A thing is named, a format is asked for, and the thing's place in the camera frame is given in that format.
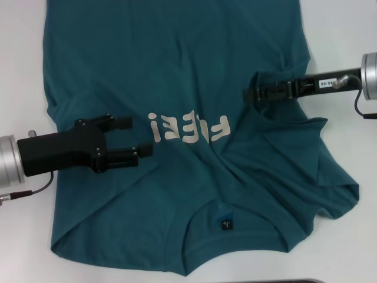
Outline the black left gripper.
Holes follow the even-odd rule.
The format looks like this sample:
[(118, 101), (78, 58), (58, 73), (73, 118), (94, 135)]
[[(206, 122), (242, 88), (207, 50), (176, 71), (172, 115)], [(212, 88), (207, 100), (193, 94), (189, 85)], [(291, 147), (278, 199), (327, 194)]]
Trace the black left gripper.
[(133, 126), (131, 116), (110, 113), (91, 120), (78, 120), (67, 130), (17, 141), (25, 176), (35, 176), (74, 166), (102, 173), (110, 169), (137, 167), (140, 158), (153, 155), (153, 145), (106, 151), (104, 133)]

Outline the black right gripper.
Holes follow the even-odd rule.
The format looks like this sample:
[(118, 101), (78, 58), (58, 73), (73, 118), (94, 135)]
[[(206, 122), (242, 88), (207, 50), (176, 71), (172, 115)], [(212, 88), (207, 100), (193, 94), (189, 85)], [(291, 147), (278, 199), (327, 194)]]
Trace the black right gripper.
[(329, 73), (310, 74), (297, 80), (283, 81), (273, 84), (260, 85), (253, 80), (247, 89), (243, 90), (244, 102), (267, 102), (277, 100), (291, 100), (319, 94), (331, 94), (343, 91), (359, 90), (360, 86), (355, 79), (349, 79), (339, 88), (333, 83), (347, 75), (354, 75), (361, 80), (361, 69), (353, 68)]

